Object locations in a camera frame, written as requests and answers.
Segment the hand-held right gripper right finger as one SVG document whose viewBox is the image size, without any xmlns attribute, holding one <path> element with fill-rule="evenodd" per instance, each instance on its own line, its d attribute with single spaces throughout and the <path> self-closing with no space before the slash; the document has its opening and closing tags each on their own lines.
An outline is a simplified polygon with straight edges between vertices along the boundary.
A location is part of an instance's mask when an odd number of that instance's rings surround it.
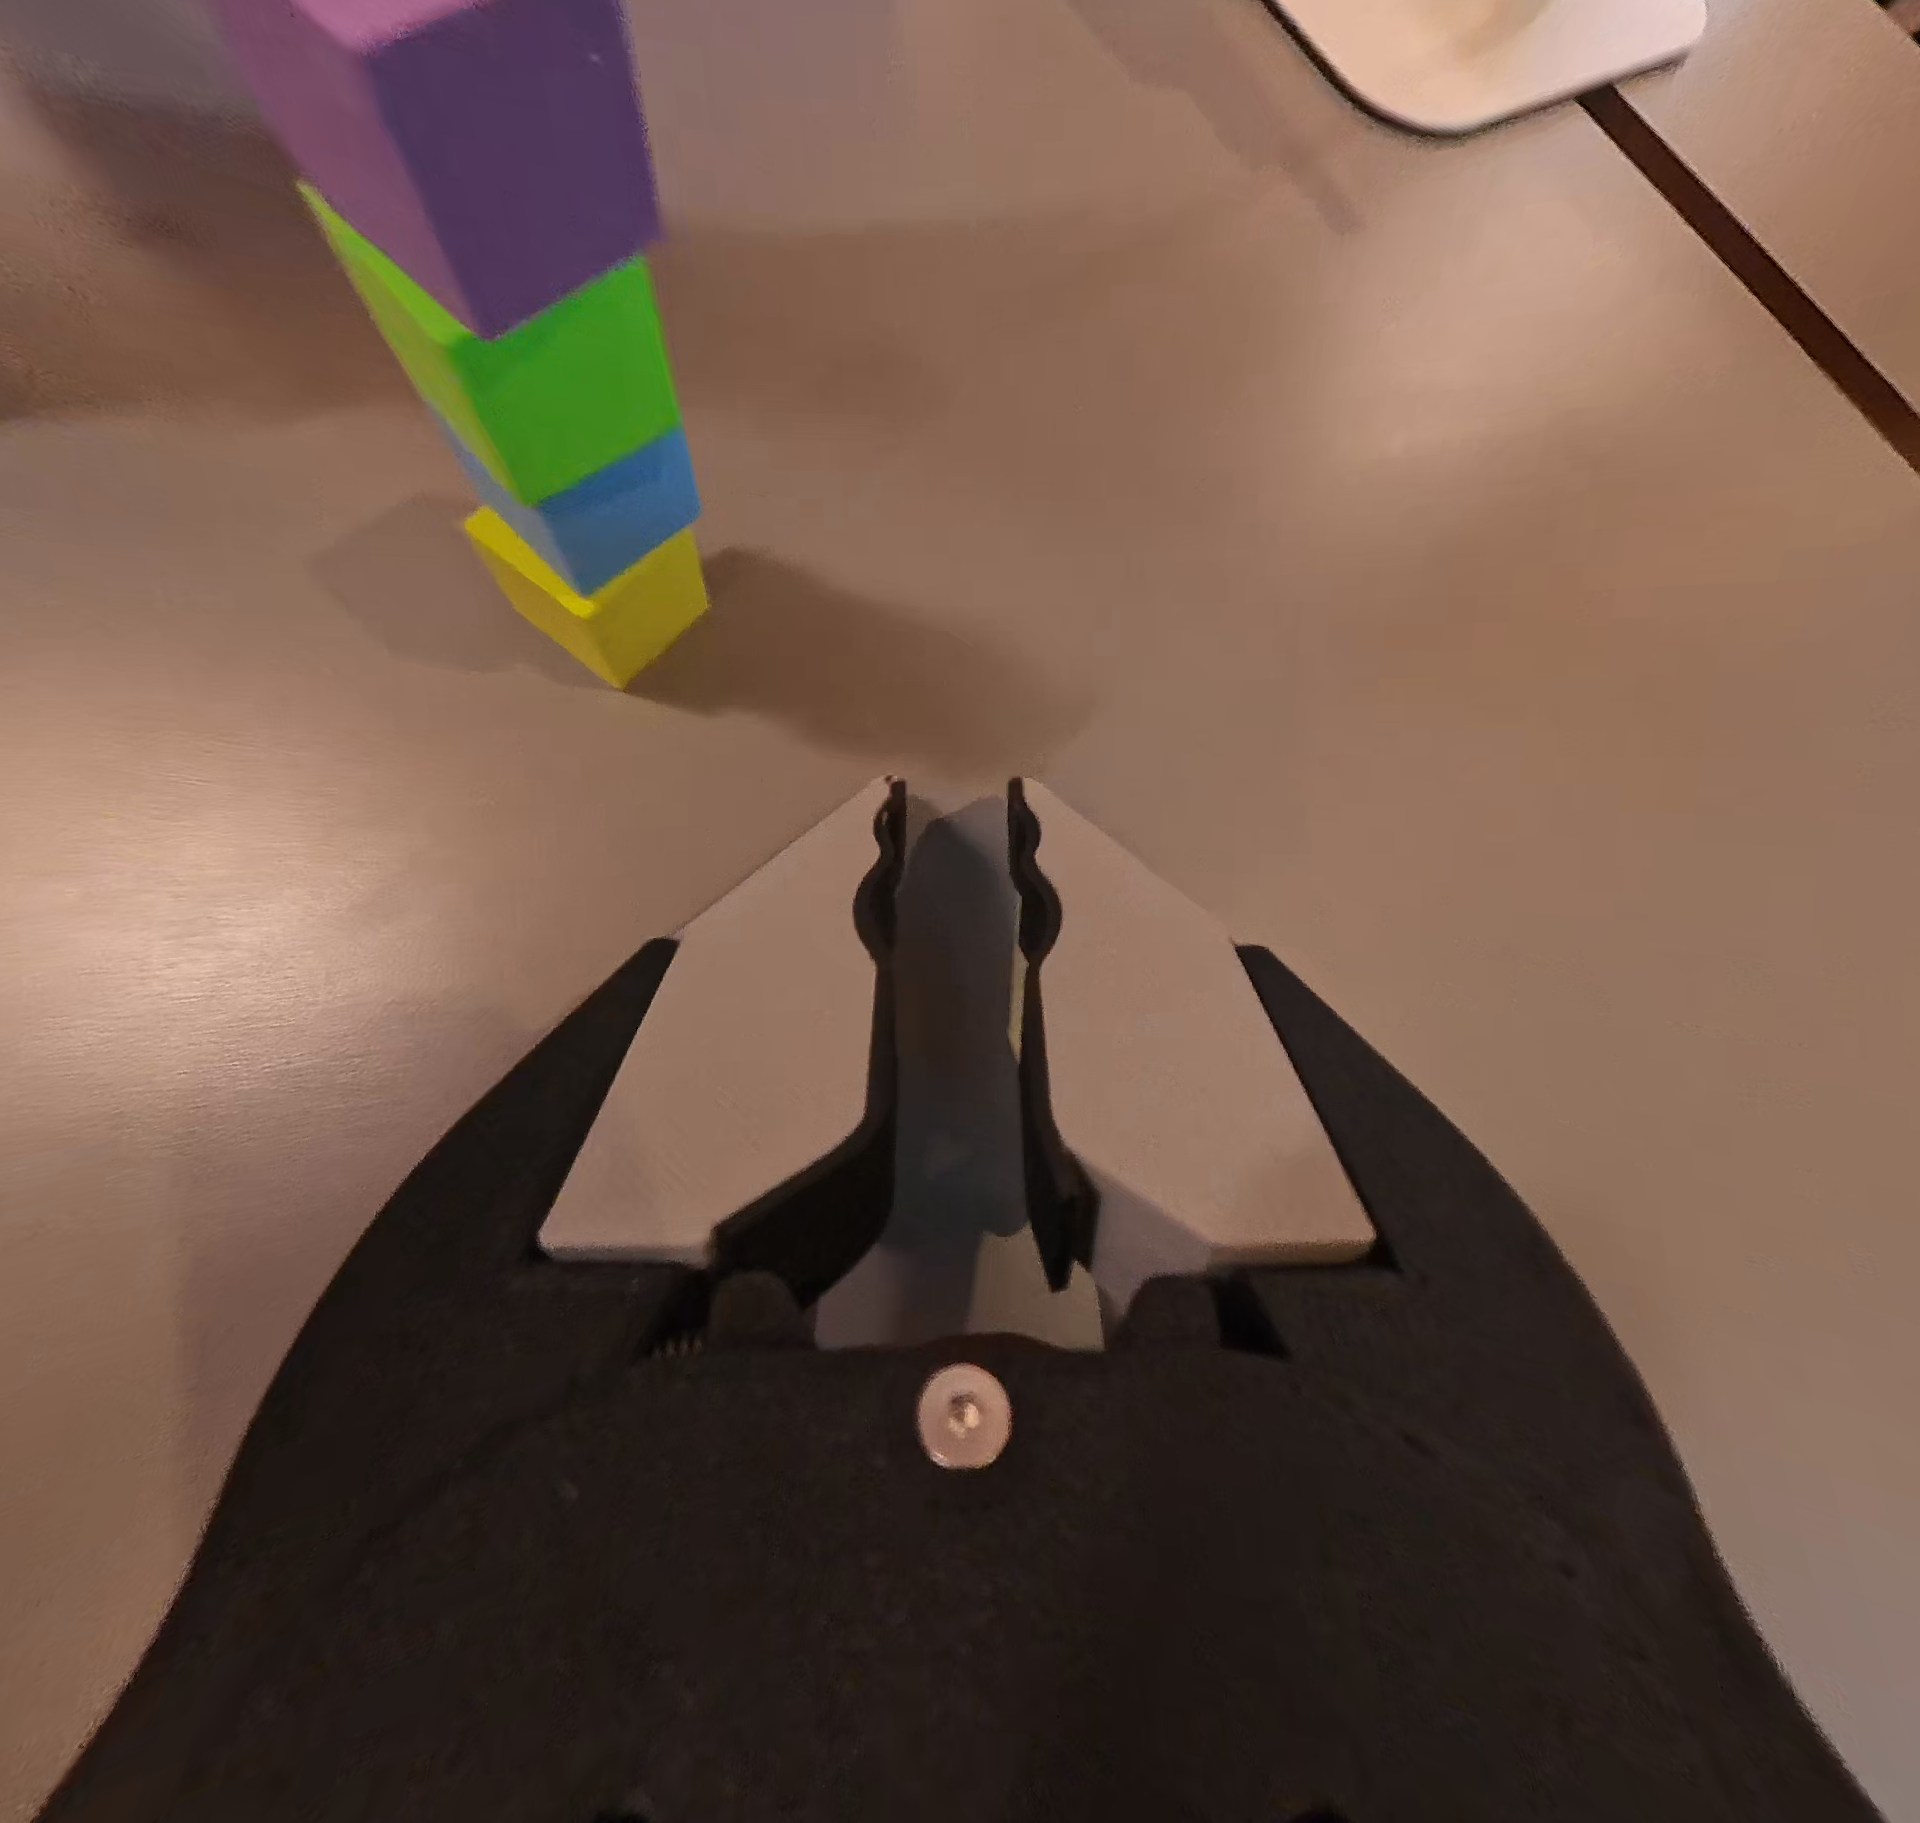
<svg viewBox="0 0 1920 1823">
<path fill-rule="evenodd" d="M 1027 1227 L 1047 1284 L 1363 1259 L 1376 1227 L 1227 927 L 1008 784 Z"/>
</svg>

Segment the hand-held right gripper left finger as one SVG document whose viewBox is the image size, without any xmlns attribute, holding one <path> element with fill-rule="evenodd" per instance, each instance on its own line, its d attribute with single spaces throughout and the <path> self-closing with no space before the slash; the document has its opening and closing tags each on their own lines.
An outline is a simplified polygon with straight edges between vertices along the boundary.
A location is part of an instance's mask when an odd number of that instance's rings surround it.
<svg viewBox="0 0 1920 1823">
<path fill-rule="evenodd" d="M 547 1259 L 816 1302 L 893 1211 L 906 786 L 878 775 L 672 939 L 539 1228 Z"/>
</svg>

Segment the yellow foam cube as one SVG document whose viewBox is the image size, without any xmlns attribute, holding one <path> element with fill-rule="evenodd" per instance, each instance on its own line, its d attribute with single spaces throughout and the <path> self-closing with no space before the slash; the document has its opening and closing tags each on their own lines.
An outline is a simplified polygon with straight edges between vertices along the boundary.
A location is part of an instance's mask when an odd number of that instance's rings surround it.
<svg viewBox="0 0 1920 1823">
<path fill-rule="evenodd" d="M 478 562 L 508 607 L 592 677 L 626 688 L 705 612 L 709 589 L 696 527 L 640 555 L 605 587 L 582 593 L 492 509 L 463 521 Z"/>
</svg>

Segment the light blue foam cube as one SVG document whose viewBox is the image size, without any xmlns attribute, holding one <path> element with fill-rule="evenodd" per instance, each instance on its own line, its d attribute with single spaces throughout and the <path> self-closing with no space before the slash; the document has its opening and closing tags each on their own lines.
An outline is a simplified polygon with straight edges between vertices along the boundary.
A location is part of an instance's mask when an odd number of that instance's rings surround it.
<svg viewBox="0 0 1920 1823">
<path fill-rule="evenodd" d="M 451 423 L 437 411 L 431 419 L 481 505 L 500 516 L 563 585 L 582 595 L 597 593 L 700 518 L 685 427 L 674 427 L 572 487 L 526 505 L 516 500 Z"/>
</svg>

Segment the green foam cube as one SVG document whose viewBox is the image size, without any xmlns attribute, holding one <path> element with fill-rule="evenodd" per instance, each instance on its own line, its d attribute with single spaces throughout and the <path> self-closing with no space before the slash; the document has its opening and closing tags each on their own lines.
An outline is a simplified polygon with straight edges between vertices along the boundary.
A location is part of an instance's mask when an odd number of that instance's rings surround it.
<svg viewBox="0 0 1920 1823">
<path fill-rule="evenodd" d="M 516 502 L 569 491 L 682 427 L 646 256 L 478 335 L 316 187 L 297 190 L 416 394 Z"/>
</svg>

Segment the purple foam cube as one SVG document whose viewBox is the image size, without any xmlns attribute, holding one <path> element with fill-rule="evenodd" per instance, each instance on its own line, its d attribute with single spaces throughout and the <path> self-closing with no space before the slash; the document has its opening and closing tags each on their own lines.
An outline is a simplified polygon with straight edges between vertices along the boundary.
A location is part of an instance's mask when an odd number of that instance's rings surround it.
<svg viewBox="0 0 1920 1823">
<path fill-rule="evenodd" d="M 477 335 L 659 233 L 624 0 L 203 0 L 297 168 Z"/>
</svg>

